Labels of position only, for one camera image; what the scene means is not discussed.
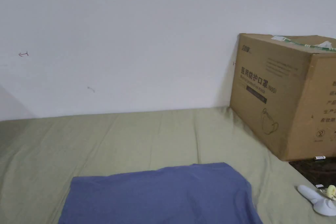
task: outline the bed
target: bed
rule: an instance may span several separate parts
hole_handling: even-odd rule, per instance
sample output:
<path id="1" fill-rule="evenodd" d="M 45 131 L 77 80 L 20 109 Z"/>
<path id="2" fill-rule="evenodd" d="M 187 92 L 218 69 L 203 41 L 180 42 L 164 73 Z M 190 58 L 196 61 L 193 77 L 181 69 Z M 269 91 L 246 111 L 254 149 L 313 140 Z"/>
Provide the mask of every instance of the bed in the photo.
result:
<path id="1" fill-rule="evenodd" d="M 297 191 L 313 188 L 230 108 L 0 122 L 0 223 L 57 223 L 74 176 L 225 162 L 252 185 L 266 223 L 336 223 Z"/>

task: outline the blue cloth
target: blue cloth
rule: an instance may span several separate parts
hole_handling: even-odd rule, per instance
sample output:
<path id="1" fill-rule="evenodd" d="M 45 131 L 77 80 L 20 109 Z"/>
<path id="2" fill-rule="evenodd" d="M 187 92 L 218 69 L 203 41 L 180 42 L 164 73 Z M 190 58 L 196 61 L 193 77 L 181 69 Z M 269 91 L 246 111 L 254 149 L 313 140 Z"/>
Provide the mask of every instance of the blue cloth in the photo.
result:
<path id="1" fill-rule="evenodd" d="M 59 224 L 262 223 L 251 185 L 225 163 L 74 177 Z"/>

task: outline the brown cardboard box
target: brown cardboard box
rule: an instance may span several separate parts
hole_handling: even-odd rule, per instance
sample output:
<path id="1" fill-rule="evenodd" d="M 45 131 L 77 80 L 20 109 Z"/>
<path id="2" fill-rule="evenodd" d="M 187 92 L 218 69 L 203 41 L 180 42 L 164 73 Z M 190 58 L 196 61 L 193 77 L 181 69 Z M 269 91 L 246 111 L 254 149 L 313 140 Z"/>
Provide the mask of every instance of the brown cardboard box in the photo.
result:
<path id="1" fill-rule="evenodd" d="M 281 160 L 336 156 L 336 51 L 308 47 L 336 39 L 272 37 L 240 34 L 230 106 Z"/>

